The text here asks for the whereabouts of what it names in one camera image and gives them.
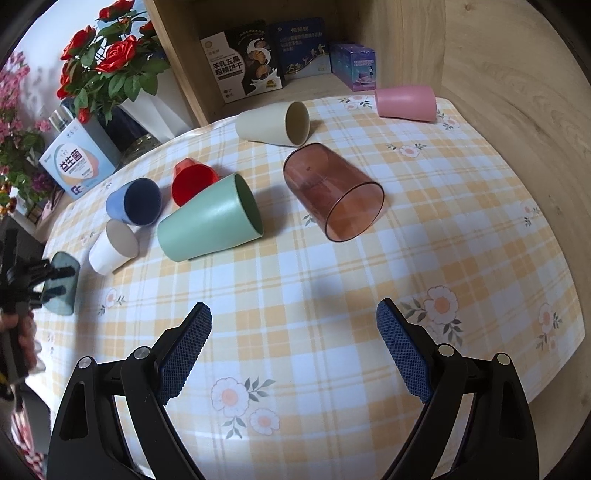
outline purple box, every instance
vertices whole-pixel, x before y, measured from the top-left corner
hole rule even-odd
[[[354,92],[375,90],[375,50],[355,43],[330,45],[332,72]]]

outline pink flower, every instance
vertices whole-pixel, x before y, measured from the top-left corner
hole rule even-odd
[[[39,120],[35,122],[35,128],[43,133],[49,132],[51,130],[51,123],[47,119]]]

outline box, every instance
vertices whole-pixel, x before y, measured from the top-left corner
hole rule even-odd
[[[375,90],[375,50],[354,43],[330,45],[332,72],[354,92]]]
[[[92,118],[85,125],[72,120],[40,163],[70,197],[78,199],[113,175],[120,160],[121,152]]]
[[[266,27],[259,20],[201,40],[226,103],[283,88]]]
[[[286,80],[330,73],[330,56],[320,17],[279,22],[269,27]]]

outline beige cup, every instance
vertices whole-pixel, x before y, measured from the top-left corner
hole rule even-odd
[[[109,220],[90,250],[90,266],[99,275],[109,275],[139,254],[139,243],[129,225]]]
[[[310,115],[301,102],[280,102],[242,112],[236,133],[243,140],[300,147],[310,135]]]

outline teal cup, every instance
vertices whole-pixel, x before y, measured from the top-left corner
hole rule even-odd
[[[158,242],[173,262],[227,250],[263,236],[261,214],[237,173],[197,194],[158,225]]]

